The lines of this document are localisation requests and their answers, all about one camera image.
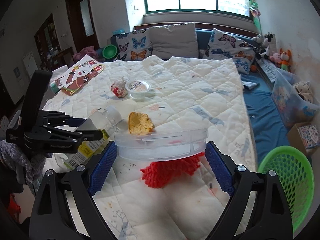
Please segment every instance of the bread piece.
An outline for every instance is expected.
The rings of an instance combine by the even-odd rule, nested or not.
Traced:
[[[153,123],[147,114],[132,112],[129,115],[129,131],[132,134],[146,134],[153,129]]]

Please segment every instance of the white quilted mat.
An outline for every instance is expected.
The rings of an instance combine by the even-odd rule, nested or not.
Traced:
[[[232,59],[172,57],[165,62],[151,56],[140,62],[118,60],[105,65],[77,94],[67,96],[60,91],[44,110],[87,118],[112,103],[125,120],[132,111],[148,114],[157,132],[209,127],[207,141],[214,141],[236,164],[256,171],[242,84]],[[143,102],[117,99],[110,86],[123,76],[148,81],[152,93]],[[140,169],[148,165],[118,157],[102,190],[93,197],[116,237],[205,239],[229,200],[206,159],[202,158],[193,176],[176,178],[161,189],[149,188],[141,180]],[[54,168],[48,161],[45,169],[50,167]],[[251,196],[238,233],[245,230],[253,200]],[[71,194],[68,201],[78,231],[86,234]]]

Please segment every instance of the blue gripper pad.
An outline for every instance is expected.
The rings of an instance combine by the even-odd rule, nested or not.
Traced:
[[[213,147],[213,145],[208,142],[207,148],[205,149],[205,157],[220,184],[221,189],[227,192],[229,196],[232,196],[235,188],[233,187],[232,175],[224,163],[221,155]]]
[[[116,157],[117,146],[114,142],[112,142],[91,173],[90,186],[88,188],[88,193],[91,196],[94,196],[96,192],[99,192],[102,189],[103,183],[105,182]]]

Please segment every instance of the wall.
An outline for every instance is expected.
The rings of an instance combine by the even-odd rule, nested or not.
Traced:
[[[101,47],[108,44],[113,30],[129,31],[125,0],[90,0],[90,3]],[[40,66],[34,35],[51,13],[61,48],[74,47],[65,0],[13,0],[0,21],[0,29],[5,29],[5,35],[0,39],[0,73],[14,103],[25,94],[29,84],[23,56],[32,51]],[[17,66],[24,80],[22,87],[13,73]]]
[[[232,15],[210,13],[210,12],[161,12],[151,13],[143,17],[143,23],[160,23],[160,22],[201,22],[221,24],[244,29],[252,32],[258,32],[256,26],[251,20],[242,19]]]
[[[309,0],[256,0],[261,11],[262,32],[276,35],[277,47],[293,53],[292,70],[302,80],[311,81],[320,102],[320,16]],[[320,116],[314,123],[320,129]],[[320,150],[312,156],[315,196],[304,226],[320,204]]]
[[[144,0],[125,0],[130,31],[136,25],[142,24],[143,15],[146,13]]]

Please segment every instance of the pink pig plush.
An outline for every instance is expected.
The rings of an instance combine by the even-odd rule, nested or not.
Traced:
[[[282,59],[279,53],[275,53],[269,57],[269,59],[276,64],[277,67],[281,68]]]

